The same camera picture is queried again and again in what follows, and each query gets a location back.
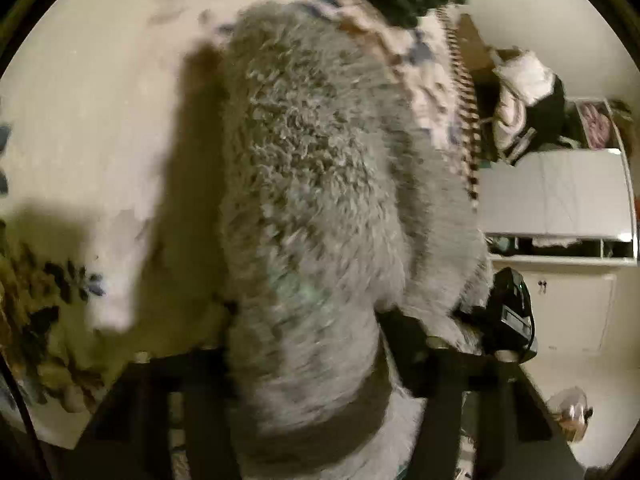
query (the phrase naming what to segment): cabinet door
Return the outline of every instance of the cabinet door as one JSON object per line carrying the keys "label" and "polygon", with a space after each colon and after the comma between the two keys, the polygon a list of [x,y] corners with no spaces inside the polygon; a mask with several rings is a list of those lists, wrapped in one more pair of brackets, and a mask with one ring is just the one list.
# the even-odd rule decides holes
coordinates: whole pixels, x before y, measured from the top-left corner
{"label": "cabinet door", "polygon": [[531,295],[540,353],[600,350],[615,275],[523,272],[523,276]]}

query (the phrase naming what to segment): shelf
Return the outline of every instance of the shelf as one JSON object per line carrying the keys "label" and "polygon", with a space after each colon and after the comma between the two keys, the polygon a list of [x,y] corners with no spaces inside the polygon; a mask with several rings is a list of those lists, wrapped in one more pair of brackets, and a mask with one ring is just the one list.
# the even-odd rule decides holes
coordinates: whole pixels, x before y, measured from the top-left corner
{"label": "shelf", "polygon": [[528,254],[516,254],[515,256],[501,256],[489,254],[492,262],[514,264],[547,264],[590,267],[636,267],[638,262],[633,258],[590,258],[587,256],[530,256]]}

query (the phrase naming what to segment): white cabinet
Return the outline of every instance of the white cabinet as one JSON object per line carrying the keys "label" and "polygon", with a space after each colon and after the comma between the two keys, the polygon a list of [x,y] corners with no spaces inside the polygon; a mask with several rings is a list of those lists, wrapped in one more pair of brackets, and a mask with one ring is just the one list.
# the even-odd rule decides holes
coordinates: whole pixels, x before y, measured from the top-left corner
{"label": "white cabinet", "polygon": [[522,275],[531,295],[539,353],[600,351],[613,299],[614,274],[527,271]]}
{"label": "white cabinet", "polygon": [[478,219],[488,234],[629,242],[635,217],[620,150],[527,153],[478,172]]}

